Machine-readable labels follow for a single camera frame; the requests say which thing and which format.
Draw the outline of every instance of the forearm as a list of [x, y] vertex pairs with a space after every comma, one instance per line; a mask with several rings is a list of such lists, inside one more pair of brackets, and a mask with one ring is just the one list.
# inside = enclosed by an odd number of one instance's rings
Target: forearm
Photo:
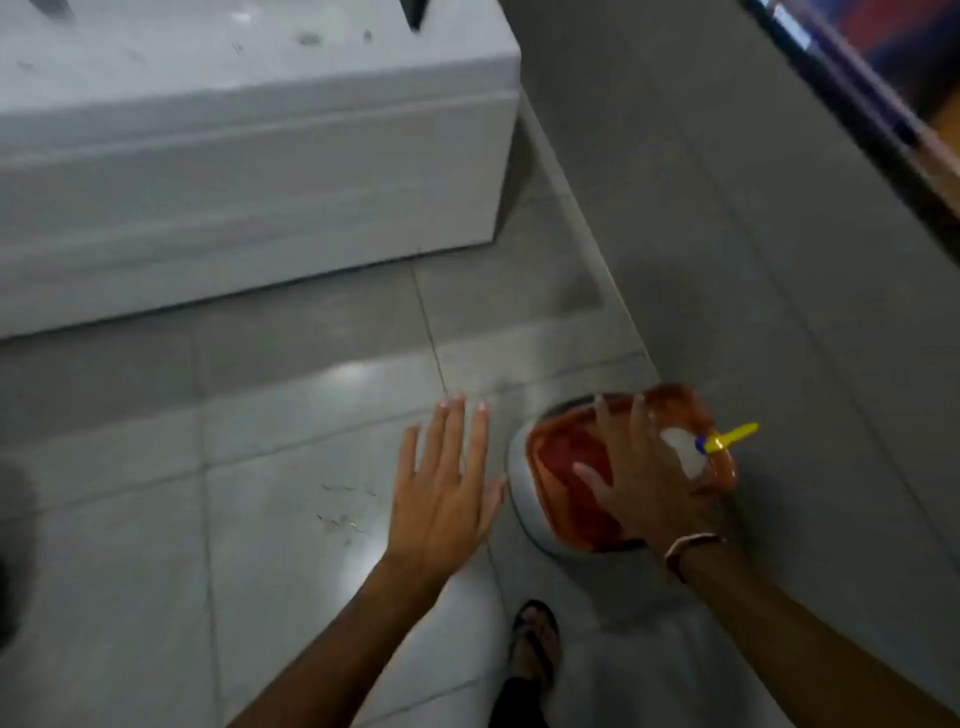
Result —
[[681, 570], [798, 728], [960, 720], [760, 577], [727, 546], [692, 548]]
[[357, 595], [230, 725], [349, 726], [407, 633], [442, 583], [381, 561]]

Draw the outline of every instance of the yellow plastic clip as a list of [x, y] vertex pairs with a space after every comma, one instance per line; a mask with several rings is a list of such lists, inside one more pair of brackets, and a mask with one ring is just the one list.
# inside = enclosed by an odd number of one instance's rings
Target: yellow plastic clip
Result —
[[757, 423], [741, 425], [740, 427], [732, 429], [730, 432], [725, 432], [722, 435], [716, 434], [703, 438], [703, 444], [698, 449], [707, 455], [711, 455], [715, 452], [719, 452], [722, 449], [728, 448], [733, 443], [742, 440], [745, 437], [749, 437], [759, 429], [760, 425]]

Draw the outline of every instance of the bathtub side panel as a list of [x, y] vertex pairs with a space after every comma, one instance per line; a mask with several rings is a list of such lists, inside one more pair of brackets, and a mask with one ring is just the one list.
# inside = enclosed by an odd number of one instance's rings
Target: bathtub side panel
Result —
[[490, 241], [518, 92], [0, 165], [0, 336]]

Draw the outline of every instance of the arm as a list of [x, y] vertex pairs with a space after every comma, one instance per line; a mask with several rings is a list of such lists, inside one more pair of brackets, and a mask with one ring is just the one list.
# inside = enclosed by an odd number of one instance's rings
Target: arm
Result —
[[[596, 410], [613, 485], [585, 465], [574, 469], [624, 530], [660, 558], [678, 538], [714, 530], [643, 399], [636, 398], [629, 430], [614, 426], [602, 399]], [[693, 546], [679, 570], [798, 728], [960, 728], [947, 708], [766, 581], [732, 546]]]
[[484, 495], [489, 415], [473, 416], [460, 475], [464, 401], [441, 402], [415, 470], [419, 431], [400, 446], [387, 550], [360, 591], [231, 728], [346, 728], [407, 633], [436, 603], [446, 581], [483, 543], [504, 480]]
[[960, 726], [947, 708], [807, 612], [733, 548], [694, 547], [680, 569], [798, 728]]

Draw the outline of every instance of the hand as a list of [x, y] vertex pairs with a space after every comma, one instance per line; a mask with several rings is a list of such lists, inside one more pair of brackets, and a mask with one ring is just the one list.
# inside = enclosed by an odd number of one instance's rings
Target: hand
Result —
[[463, 397], [450, 404], [441, 401], [434, 408], [419, 469], [415, 465], [420, 428], [408, 427], [403, 433], [383, 557], [438, 588], [487, 538], [507, 481], [501, 477], [484, 494], [490, 412], [483, 402], [473, 413], [467, 465], [460, 475], [464, 408]]
[[574, 463], [573, 471], [619, 521], [627, 537], [643, 539], [663, 556], [681, 536], [710, 531], [706, 516], [690, 495], [690, 482], [677, 453], [654, 430], [643, 396], [634, 398], [629, 428], [612, 421], [602, 397], [596, 398], [594, 408], [607, 444], [613, 483], [608, 485], [584, 463]]

